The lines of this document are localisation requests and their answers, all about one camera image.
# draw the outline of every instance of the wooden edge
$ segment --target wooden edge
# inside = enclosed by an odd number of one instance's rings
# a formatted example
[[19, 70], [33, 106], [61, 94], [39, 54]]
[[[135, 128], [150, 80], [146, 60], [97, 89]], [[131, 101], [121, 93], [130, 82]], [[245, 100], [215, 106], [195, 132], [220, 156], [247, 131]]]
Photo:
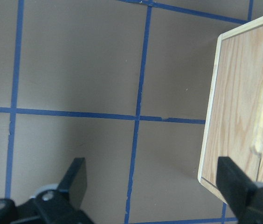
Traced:
[[211, 111], [212, 111], [212, 104], [213, 104], [214, 95], [215, 95], [215, 83], [216, 83], [216, 76], [217, 76], [219, 59], [220, 59], [221, 41], [222, 41], [222, 39], [221, 39], [221, 35], [220, 35], [217, 39], [217, 45], [216, 45], [216, 50], [215, 50], [215, 64], [214, 64], [214, 70], [213, 70], [211, 86], [210, 86], [207, 115], [206, 115], [206, 120], [205, 120], [203, 142], [202, 142], [201, 156], [200, 156], [200, 162], [199, 162], [198, 181], [200, 183], [201, 183], [201, 177], [202, 177], [207, 135], [208, 135], [208, 129], [209, 129], [209, 123], [210, 123], [210, 117], [211, 117]]
[[255, 29], [259, 26], [263, 26], [263, 16], [258, 18], [258, 19], [255, 19], [251, 22], [248, 22], [246, 24], [243, 24], [235, 29], [232, 29], [226, 33], [223, 33], [222, 34], [222, 40], [225, 40], [229, 37], [232, 37], [232, 36], [235, 36], [235, 35], [238, 35], [238, 34], [241, 34], [241, 33], [244, 33], [246, 31], [249, 31], [251, 29]]
[[221, 195], [220, 191], [213, 186], [212, 184], [210, 184], [207, 180], [205, 180], [204, 178], [201, 178], [201, 184], [202, 186], [204, 186], [207, 190], [209, 190], [212, 194], [214, 194], [215, 196], [217, 196], [219, 199], [221, 199], [224, 203], [228, 204], [225, 200], [225, 198], [223, 197], [223, 195]]

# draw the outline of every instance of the wooden box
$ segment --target wooden box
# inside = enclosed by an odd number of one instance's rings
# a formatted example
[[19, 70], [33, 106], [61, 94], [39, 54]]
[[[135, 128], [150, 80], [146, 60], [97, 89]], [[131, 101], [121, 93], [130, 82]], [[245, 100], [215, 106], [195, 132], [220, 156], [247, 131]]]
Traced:
[[263, 182], [263, 17], [217, 42], [198, 180], [223, 200], [215, 184], [219, 156]]

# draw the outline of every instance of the wooden handle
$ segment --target wooden handle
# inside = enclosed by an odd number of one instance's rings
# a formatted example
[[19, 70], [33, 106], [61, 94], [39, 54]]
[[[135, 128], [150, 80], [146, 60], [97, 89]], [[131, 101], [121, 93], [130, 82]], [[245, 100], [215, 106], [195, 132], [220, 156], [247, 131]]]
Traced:
[[261, 157], [263, 151], [263, 81], [261, 82], [260, 87], [260, 94], [250, 149], [253, 153]]

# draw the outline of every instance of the recessed handle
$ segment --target recessed handle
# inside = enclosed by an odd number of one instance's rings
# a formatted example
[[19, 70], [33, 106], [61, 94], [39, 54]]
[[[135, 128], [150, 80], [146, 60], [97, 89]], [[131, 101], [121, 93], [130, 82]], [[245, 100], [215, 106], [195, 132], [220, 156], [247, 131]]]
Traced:
[[263, 151], [263, 81], [261, 82], [260, 87], [250, 149], [253, 153], [261, 157]]

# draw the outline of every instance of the wooden drawer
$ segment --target wooden drawer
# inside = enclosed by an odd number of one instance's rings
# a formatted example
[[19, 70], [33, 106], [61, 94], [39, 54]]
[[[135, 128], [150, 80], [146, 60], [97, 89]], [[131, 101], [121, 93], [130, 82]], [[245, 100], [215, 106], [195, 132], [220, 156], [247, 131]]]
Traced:
[[223, 200], [215, 185], [219, 156], [263, 182], [263, 17], [217, 42], [198, 180]]

